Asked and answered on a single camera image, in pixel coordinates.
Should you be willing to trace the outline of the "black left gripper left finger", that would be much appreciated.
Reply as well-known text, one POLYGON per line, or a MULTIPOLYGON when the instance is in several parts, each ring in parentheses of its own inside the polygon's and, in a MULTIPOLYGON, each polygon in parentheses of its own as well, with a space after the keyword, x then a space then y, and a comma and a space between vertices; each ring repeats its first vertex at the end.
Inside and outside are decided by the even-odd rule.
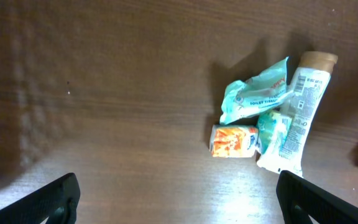
POLYGON ((0 210, 0 224, 75 224, 80 187, 74 173, 67 173, 0 210))

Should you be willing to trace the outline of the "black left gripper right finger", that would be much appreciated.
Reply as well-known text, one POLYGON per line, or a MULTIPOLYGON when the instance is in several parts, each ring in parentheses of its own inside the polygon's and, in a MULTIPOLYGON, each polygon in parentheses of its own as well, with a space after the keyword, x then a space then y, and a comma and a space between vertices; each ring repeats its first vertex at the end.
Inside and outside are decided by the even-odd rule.
POLYGON ((290 171, 281 171, 276 194, 285 224, 358 224, 357 207, 290 171))

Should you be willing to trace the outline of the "small teal tissue packet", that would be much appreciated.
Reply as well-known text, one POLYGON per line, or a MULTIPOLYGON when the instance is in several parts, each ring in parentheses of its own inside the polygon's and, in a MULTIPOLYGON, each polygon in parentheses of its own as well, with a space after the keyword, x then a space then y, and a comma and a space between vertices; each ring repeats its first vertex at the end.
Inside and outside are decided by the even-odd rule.
POLYGON ((269 110, 259 116, 257 129, 261 140, 261 155, 277 154, 283 147, 292 117, 277 110, 269 110))

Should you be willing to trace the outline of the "orange tissue packet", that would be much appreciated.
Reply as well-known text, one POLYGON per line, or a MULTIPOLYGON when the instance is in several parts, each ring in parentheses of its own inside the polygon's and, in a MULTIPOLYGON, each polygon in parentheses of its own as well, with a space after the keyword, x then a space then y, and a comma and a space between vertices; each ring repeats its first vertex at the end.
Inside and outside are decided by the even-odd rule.
POLYGON ((249 158, 260 151, 259 130, 244 125, 214 125, 209 140, 213 157, 249 158))

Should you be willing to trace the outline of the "teal toilet tissue pack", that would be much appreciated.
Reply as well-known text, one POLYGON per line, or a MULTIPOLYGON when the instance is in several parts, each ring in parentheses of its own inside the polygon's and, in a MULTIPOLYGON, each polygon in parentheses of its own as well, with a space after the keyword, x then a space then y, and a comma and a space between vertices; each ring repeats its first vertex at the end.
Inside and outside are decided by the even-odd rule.
POLYGON ((230 83, 224 92, 219 123, 230 124, 257 116, 291 97, 293 91, 287 86, 287 61, 285 58, 244 82, 230 83))

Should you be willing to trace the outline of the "white tube with gold cap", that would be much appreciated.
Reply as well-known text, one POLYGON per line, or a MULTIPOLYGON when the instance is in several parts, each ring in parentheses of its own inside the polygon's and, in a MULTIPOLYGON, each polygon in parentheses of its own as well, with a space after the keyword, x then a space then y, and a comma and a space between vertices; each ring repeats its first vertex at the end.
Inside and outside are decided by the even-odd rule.
POLYGON ((295 70, 289 89, 293 92, 280 108, 281 115, 292 121, 286 129, 284 141, 274 139, 278 146, 270 146, 257 160, 257 165, 271 172, 288 170, 302 176, 301 158, 313 118, 338 56, 327 52, 305 52, 295 70))

